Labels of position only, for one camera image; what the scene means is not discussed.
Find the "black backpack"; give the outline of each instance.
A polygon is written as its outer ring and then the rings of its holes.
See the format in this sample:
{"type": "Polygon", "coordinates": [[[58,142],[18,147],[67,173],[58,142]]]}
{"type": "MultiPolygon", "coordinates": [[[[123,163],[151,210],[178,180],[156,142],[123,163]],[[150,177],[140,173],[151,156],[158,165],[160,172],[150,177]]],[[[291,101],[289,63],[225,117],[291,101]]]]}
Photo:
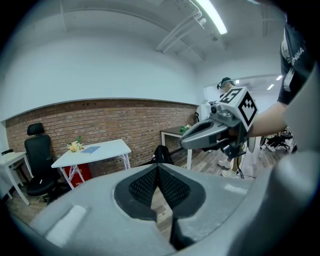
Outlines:
{"type": "Polygon", "coordinates": [[[154,158],[152,160],[154,163],[174,164],[170,157],[168,148],[162,145],[156,147],[154,158]]]}

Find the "white desk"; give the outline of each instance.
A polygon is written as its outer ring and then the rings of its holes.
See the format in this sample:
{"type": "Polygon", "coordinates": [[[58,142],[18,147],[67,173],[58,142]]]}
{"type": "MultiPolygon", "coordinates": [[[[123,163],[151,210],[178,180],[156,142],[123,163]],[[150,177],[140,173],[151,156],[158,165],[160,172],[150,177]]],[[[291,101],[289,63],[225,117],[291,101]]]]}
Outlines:
{"type": "Polygon", "coordinates": [[[25,165],[33,178],[34,176],[31,173],[31,168],[26,156],[26,152],[10,152],[8,154],[3,155],[0,158],[0,166],[4,167],[6,174],[9,176],[10,181],[12,182],[15,190],[18,192],[19,196],[22,198],[22,200],[25,202],[25,204],[28,206],[30,205],[29,201],[25,197],[25,195],[22,193],[21,189],[19,188],[9,166],[13,165],[15,162],[24,159],[25,165]]]}
{"type": "Polygon", "coordinates": [[[72,178],[77,172],[84,183],[85,180],[81,175],[81,172],[78,168],[78,165],[92,163],[96,161],[101,161],[104,159],[120,157],[123,160],[124,169],[130,169],[130,162],[128,154],[131,153],[131,149],[127,146],[127,144],[122,139],[116,139],[101,143],[95,143],[90,145],[83,145],[84,149],[89,147],[100,146],[95,152],[91,154],[81,154],[81,151],[71,152],[68,150],[64,153],[57,161],[51,165],[52,168],[60,168],[63,176],[68,182],[69,186],[74,189],[74,186],[71,183],[72,178]],[[66,174],[64,167],[70,166],[70,174],[69,176],[66,174]]]}
{"type": "MultiPolygon", "coordinates": [[[[166,145],[165,135],[181,138],[184,135],[184,132],[180,131],[180,127],[169,128],[161,131],[161,143],[163,146],[166,145]]],[[[192,149],[188,149],[187,159],[186,159],[186,168],[191,170],[191,158],[192,158],[192,149]]]]}

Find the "chair headrest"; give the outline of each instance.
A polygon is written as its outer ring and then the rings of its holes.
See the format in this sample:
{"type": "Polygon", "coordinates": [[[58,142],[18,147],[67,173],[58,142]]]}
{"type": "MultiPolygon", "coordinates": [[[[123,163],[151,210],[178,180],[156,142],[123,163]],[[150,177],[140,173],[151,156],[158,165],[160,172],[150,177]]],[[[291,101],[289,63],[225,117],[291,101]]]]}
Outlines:
{"type": "Polygon", "coordinates": [[[26,134],[30,135],[38,135],[43,134],[45,132],[44,125],[41,122],[37,122],[34,124],[30,124],[26,131],[26,134]]]}

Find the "wooden floor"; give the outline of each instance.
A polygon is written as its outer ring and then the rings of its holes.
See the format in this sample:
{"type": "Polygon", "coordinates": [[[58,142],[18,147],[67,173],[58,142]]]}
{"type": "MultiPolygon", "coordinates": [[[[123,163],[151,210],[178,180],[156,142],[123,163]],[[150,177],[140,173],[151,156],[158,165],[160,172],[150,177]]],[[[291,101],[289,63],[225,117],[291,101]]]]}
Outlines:
{"type": "MultiPolygon", "coordinates": [[[[259,149],[259,146],[256,147],[253,153],[247,152],[244,161],[240,164],[243,174],[248,175],[244,178],[253,180],[252,177],[256,177],[264,168],[273,166],[285,155],[286,152],[284,149],[271,152],[267,148],[259,149]]],[[[218,161],[226,158],[227,157],[220,150],[212,151],[211,153],[203,152],[202,150],[193,150],[191,169],[197,172],[220,175],[223,168],[218,165],[218,161]]],[[[187,165],[187,151],[179,151],[172,156],[172,160],[175,166],[185,168],[187,165]]],[[[6,206],[12,214],[29,224],[47,204],[42,201],[41,196],[31,197],[26,195],[25,187],[22,187],[21,190],[29,200],[30,205],[27,206],[15,191],[12,195],[13,200],[8,199],[6,201],[6,206]]],[[[158,188],[153,195],[151,208],[157,212],[157,226],[159,230],[167,239],[169,239],[172,223],[172,210],[158,188]]]]}

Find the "black t-shirt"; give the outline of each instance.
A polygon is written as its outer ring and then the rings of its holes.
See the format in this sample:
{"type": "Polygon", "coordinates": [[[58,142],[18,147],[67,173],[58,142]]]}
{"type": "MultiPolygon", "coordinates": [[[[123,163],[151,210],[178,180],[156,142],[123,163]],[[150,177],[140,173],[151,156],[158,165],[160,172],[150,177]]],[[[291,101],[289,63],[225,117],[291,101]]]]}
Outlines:
{"type": "Polygon", "coordinates": [[[291,26],[289,19],[284,27],[280,53],[283,77],[278,102],[288,105],[308,79],[315,64],[301,33],[291,26]]]}

